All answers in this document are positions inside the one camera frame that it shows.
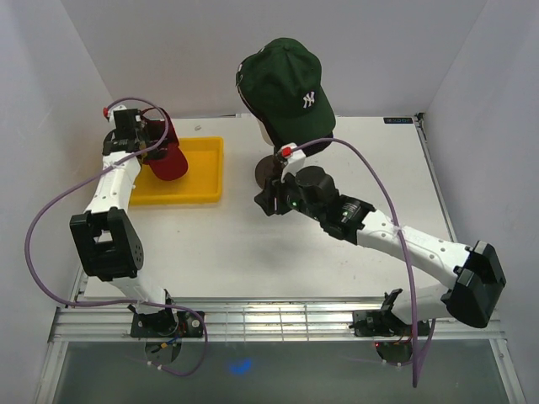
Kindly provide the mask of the red cap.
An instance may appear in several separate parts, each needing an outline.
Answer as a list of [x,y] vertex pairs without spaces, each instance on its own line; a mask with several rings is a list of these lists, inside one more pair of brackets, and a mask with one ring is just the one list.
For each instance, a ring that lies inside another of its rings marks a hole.
[[141,110],[142,132],[139,135],[139,148],[142,150],[154,146],[164,132],[165,123],[168,123],[168,132],[160,146],[140,155],[140,160],[151,168],[158,179],[174,181],[187,173],[188,161],[179,148],[179,138],[168,113],[163,112],[165,120],[150,119],[145,116],[149,111],[152,111],[152,108]]

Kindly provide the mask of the dark green cap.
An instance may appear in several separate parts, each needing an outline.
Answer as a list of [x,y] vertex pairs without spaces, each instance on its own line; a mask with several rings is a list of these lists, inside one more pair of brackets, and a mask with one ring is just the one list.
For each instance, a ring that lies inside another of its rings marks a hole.
[[279,149],[333,135],[336,117],[322,75],[317,56],[281,37],[241,61],[235,81],[240,99]]

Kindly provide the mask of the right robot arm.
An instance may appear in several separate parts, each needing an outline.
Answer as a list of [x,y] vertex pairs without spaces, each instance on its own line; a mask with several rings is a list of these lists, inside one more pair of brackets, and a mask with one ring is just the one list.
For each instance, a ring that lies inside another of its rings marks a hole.
[[310,166],[284,178],[267,178],[255,203],[267,216],[292,210],[319,223],[329,236],[370,248],[436,279],[410,299],[400,289],[384,295],[382,306],[354,316],[359,335],[389,337],[429,331],[429,320],[453,317],[474,328],[485,328],[506,285],[495,248],[479,241],[470,247],[431,236],[413,227],[398,228],[373,205],[341,194],[321,167]]

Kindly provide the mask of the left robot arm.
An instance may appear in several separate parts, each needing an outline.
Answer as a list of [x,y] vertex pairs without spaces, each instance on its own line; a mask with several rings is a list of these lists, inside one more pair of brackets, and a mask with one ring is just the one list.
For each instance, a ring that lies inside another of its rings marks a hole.
[[144,156],[122,162],[123,157],[153,146],[172,127],[163,109],[160,120],[149,120],[139,109],[120,105],[107,112],[115,128],[104,138],[103,170],[91,202],[82,214],[73,215],[69,226],[78,256],[88,277],[110,284],[131,302],[128,309],[149,332],[169,336],[176,332],[179,317],[171,308],[169,293],[144,270],[144,250],[128,217],[134,182]]

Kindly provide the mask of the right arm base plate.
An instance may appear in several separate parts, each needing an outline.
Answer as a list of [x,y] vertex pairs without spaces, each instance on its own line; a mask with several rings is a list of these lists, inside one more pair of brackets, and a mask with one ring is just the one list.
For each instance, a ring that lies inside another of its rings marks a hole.
[[409,337],[412,326],[404,323],[390,311],[354,311],[352,324],[356,337]]

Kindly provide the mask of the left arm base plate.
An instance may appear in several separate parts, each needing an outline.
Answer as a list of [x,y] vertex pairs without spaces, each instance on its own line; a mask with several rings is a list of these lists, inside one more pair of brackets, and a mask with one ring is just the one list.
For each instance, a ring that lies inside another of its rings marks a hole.
[[201,320],[193,313],[171,309],[134,313],[130,330],[132,338],[201,338],[203,334]]

